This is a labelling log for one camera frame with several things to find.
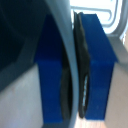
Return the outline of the blue black-padded gripper right finger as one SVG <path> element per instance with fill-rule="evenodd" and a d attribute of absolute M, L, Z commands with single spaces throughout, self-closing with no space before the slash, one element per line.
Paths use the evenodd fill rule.
<path fill-rule="evenodd" d="M 74 14 L 74 37 L 79 72 L 79 116 L 105 117 L 117 57 L 96 14 Z"/>

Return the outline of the blue black-padded gripper left finger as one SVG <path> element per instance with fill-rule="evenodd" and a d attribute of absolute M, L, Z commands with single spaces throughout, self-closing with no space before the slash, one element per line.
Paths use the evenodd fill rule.
<path fill-rule="evenodd" d="M 54 18 L 47 15 L 34 61 L 38 64 L 45 122 L 69 119 L 72 107 L 70 68 Z"/>

